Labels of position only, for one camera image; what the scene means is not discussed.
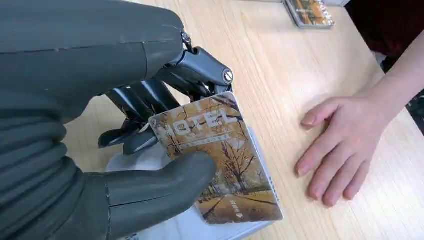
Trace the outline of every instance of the human hand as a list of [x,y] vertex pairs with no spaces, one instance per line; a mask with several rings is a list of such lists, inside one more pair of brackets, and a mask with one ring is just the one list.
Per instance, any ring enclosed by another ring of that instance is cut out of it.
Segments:
[[311,109],[301,124],[314,128],[327,120],[325,132],[297,162],[300,177],[317,168],[308,195],[334,206],[343,195],[353,199],[361,188],[379,143],[391,119],[383,107],[363,96],[330,98]]

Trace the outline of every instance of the red fabric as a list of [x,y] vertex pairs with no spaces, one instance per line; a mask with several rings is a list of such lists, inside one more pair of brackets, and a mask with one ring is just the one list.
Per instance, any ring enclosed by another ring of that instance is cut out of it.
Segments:
[[346,9],[372,51],[399,57],[424,30],[423,0],[352,0]]

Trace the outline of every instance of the forearm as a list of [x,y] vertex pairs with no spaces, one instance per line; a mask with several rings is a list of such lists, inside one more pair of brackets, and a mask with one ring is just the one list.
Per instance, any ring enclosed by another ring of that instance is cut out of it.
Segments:
[[393,68],[366,95],[393,119],[424,89],[424,32],[409,46]]

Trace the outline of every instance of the gray rubber covering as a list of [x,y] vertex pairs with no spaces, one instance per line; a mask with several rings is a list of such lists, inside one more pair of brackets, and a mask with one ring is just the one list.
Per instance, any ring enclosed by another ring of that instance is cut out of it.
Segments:
[[107,240],[188,209],[216,166],[82,173],[63,124],[93,96],[154,76],[182,52],[173,12],[117,0],[0,2],[0,239]]

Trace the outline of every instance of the wooden table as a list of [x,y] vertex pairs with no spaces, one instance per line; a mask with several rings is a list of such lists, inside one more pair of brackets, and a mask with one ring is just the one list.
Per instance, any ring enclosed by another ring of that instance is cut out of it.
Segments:
[[[194,44],[234,72],[235,95],[258,136],[285,213],[283,221],[250,239],[424,239],[424,138],[406,110],[385,131],[354,200],[328,209],[305,195],[312,176],[294,174],[298,158],[321,131],[300,127],[304,113],[383,76],[343,8],[329,9],[336,21],[331,30],[299,30],[275,2],[140,2],[178,13]],[[107,98],[94,98],[67,125],[68,155],[84,171],[103,171],[120,147],[98,149],[98,137],[119,128],[123,119]]]

